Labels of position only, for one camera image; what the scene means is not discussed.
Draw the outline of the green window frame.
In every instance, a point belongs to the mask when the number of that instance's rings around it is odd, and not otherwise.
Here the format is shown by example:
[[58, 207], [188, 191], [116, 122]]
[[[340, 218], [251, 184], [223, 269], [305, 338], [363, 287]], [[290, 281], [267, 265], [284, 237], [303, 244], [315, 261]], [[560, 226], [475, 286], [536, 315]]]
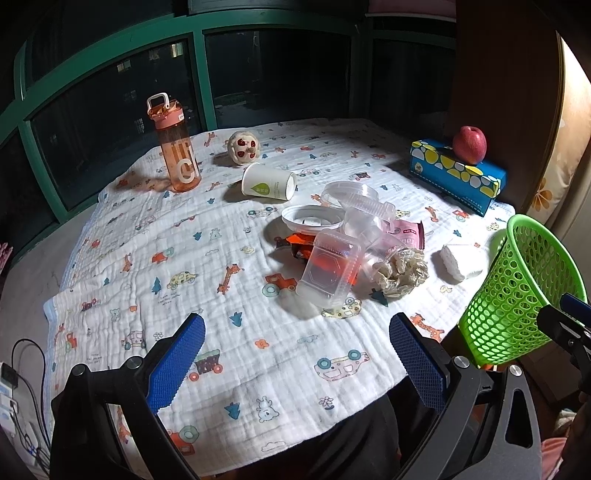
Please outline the green window frame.
[[322, 10], [103, 4], [44, 15], [1, 57], [1, 240], [19, 261], [157, 142], [147, 98], [188, 129], [342, 117], [358, 23]]

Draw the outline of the orange snack wrapper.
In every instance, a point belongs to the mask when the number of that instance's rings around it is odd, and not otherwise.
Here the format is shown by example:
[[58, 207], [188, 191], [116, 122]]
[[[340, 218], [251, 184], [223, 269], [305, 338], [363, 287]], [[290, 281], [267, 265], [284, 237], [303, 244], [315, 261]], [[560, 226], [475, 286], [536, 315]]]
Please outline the orange snack wrapper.
[[291, 254], [293, 254], [294, 258], [307, 263], [311, 257], [312, 249], [314, 249], [315, 235], [293, 233], [286, 238], [277, 236], [274, 241], [276, 242], [276, 248], [290, 247]]

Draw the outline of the paper ball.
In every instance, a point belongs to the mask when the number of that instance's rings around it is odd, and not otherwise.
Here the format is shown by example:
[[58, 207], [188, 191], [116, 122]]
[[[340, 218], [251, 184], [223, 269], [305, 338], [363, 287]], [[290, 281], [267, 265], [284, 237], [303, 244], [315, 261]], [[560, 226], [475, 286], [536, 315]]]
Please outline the paper ball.
[[394, 249], [386, 260], [373, 265], [373, 280], [386, 298], [398, 300], [429, 278], [425, 254], [420, 249]]

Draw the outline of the blue yellow tissue box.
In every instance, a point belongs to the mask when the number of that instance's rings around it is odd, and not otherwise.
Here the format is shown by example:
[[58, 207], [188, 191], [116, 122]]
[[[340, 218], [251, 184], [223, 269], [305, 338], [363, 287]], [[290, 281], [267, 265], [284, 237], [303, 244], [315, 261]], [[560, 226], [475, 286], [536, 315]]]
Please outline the blue yellow tissue box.
[[410, 173], [484, 216], [505, 188], [507, 172], [483, 160], [462, 163], [451, 147], [435, 140], [414, 141], [410, 147]]

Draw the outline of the pink transparent water bottle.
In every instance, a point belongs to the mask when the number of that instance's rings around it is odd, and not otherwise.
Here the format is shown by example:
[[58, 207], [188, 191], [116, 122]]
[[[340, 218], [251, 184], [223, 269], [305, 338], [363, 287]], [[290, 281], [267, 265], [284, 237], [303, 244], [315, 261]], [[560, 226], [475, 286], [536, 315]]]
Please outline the pink transparent water bottle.
[[201, 180], [193, 154], [183, 107], [165, 92], [147, 98], [147, 115], [153, 121], [170, 184], [177, 193], [195, 188]]

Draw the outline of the pink snack wrapper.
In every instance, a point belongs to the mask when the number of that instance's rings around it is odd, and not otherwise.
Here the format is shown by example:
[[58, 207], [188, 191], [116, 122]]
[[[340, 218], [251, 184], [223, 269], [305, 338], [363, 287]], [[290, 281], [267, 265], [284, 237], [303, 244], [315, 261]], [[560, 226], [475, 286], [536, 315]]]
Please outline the pink snack wrapper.
[[408, 248], [425, 249], [425, 233], [422, 222], [396, 219], [390, 223], [389, 233]]

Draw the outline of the floral beige pillow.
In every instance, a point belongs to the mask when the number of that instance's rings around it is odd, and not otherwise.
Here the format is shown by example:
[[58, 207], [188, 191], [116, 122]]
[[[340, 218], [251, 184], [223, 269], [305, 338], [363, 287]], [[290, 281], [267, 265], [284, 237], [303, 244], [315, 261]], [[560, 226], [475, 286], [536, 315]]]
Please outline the floral beige pillow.
[[527, 214], [546, 223], [564, 199], [590, 140], [590, 80], [560, 39], [564, 88], [550, 159]]

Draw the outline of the clear rectangular plastic box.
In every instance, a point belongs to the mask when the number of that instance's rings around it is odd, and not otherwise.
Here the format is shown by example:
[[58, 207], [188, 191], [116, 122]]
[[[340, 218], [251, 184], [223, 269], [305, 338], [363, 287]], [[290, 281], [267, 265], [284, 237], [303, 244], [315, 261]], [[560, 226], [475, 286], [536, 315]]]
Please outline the clear rectangular plastic box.
[[322, 230], [315, 236], [295, 293], [322, 309], [339, 308], [352, 289], [362, 260], [363, 246], [356, 238], [336, 230]]

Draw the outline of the white plastic lid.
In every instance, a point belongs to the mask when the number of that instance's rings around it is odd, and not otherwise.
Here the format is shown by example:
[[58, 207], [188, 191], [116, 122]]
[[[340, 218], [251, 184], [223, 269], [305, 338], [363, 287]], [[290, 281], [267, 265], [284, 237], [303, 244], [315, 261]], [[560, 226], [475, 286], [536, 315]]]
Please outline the white plastic lid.
[[345, 211], [321, 205], [294, 205], [283, 209], [281, 220], [290, 231], [317, 235], [324, 229], [339, 229], [345, 219]]

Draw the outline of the white paper cup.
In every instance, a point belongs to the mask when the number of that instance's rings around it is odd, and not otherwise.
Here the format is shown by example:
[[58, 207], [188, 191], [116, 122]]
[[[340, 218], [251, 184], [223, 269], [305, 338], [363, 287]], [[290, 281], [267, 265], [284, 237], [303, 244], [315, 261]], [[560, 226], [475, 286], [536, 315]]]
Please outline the white paper cup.
[[245, 196], [257, 196], [280, 201], [290, 201], [297, 188], [293, 172], [270, 168], [260, 163], [252, 163], [245, 168], [240, 189]]

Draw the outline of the white tissue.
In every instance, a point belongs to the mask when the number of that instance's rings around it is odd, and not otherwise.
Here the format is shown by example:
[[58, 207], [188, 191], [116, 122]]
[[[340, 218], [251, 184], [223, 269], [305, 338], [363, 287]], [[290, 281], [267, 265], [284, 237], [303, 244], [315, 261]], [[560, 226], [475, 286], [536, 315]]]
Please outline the white tissue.
[[447, 244], [440, 250], [440, 257], [447, 272], [457, 282], [463, 282], [467, 278], [466, 258], [463, 247], [459, 244]]

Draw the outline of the clear round plastic container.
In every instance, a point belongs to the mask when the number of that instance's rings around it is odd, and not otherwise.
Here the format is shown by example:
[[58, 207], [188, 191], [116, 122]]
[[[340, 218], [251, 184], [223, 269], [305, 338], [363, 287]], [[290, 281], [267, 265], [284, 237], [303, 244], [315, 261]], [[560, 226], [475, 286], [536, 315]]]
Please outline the clear round plastic container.
[[381, 237], [397, 219], [394, 204], [381, 202], [376, 190], [353, 181], [338, 181], [325, 186], [322, 202], [345, 211], [341, 230], [369, 245]]

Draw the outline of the green plastic mesh basket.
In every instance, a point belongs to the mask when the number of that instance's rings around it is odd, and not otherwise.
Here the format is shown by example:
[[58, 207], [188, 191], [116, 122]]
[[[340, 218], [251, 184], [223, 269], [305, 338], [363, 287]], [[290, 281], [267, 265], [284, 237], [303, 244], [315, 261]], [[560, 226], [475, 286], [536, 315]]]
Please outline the green plastic mesh basket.
[[512, 216], [489, 273], [459, 323], [476, 364], [504, 364], [547, 344], [538, 313], [546, 305], [557, 307], [566, 293], [587, 300], [567, 249], [537, 220]]

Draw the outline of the white red plush toy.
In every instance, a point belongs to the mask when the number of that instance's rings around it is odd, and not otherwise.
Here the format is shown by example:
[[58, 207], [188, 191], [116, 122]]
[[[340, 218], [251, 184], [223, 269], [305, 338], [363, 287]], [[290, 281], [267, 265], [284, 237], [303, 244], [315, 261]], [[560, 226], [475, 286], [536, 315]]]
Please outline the white red plush toy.
[[246, 165], [259, 158], [259, 139], [252, 132], [236, 131], [229, 139], [228, 156], [236, 165]]

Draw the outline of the pink decorative object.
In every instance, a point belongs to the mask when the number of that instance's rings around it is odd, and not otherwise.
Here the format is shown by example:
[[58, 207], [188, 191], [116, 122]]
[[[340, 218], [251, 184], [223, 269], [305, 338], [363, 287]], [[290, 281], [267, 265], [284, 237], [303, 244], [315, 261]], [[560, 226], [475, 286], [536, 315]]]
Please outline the pink decorative object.
[[4, 267], [6, 266], [10, 255], [12, 254], [12, 251], [13, 247], [7, 242], [0, 245], [0, 273], [3, 272]]

